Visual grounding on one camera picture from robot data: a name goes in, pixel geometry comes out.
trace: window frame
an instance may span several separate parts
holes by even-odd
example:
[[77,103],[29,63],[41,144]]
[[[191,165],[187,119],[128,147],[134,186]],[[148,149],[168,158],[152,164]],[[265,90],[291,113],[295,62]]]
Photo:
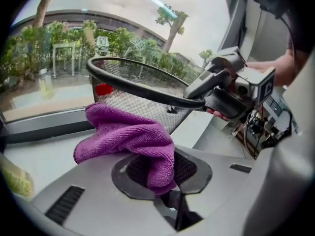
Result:
[[[219,50],[240,43],[240,34],[246,12],[247,0],[229,0],[226,2],[230,13],[230,23]],[[82,107],[8,123],[4,122],[1,136],[6,137],[7,143],[14,144],[38,141],[89,129],[94,129],[94,127],[87,121],[85,108]]]

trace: black vent grille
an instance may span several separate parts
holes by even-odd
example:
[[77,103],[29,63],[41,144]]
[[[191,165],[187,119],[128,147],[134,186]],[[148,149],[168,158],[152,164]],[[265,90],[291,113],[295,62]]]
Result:
[[61,197],[49,208],[46,212],[46,216],[62,225],[67,219],[75,204],[83,194],[84,189],[77,186],[70,186]]

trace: tree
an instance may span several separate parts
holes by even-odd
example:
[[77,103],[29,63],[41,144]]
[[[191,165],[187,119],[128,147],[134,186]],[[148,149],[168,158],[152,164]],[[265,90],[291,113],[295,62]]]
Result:
[[168,23],[169,26],[171,27],[168,39],[163,47],[163,51],[168,53],[176,34],[177,33],[180,35],[184,34],[185,29],[183,27],[183,24],[188,15],[183,11],[172,10],[171,6],[168,5],[165,6],[169,10],[165,9],[164,7],[160,7],[157,10],[159,17],[156,19],[156,22],[160,25],[165,25],[166,23]]
[[211,49],[208,49],[206,51],[202,51],[199,53],[199,56],[203,59],[202,68],[204,69],[210,62],[210,58],[213,55],[213,51]]
[[37,7],[36,16],[33,22],[34,27],[43,26],[45,14],[48,8],[48,4],[51,0],[40,0],[39,5]]

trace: mesh net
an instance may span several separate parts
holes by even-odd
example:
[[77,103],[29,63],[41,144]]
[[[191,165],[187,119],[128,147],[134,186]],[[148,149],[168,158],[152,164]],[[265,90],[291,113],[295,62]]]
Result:
[[[95,61],[93,65],[143,87],[149,87],[177,97],[183,97],[183,93],[187,88],[187,85],[180,80],[145,64],[140,65],[125,60],[105,59]],[[95,102],[101,102],[128,113],[154,119],[160,122],[169,133],[172,133],[190,113],[188,109],[157,103],[115,88],[109,94],[100,95],[95,90],[95,87],[100,84],[102,82],[92,78]]]

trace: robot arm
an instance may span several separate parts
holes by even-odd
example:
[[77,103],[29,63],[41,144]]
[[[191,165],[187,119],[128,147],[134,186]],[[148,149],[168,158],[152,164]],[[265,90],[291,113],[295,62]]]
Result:
[[[230,120],[240,118],[251,107],[260,106],[272,93],[275,69],[265,73],[247,67],[238,47],[220,50],[210,65],[184,92],[192,99],[210,92],[206,106]],[[234,83],[235,91],[226,88]]]

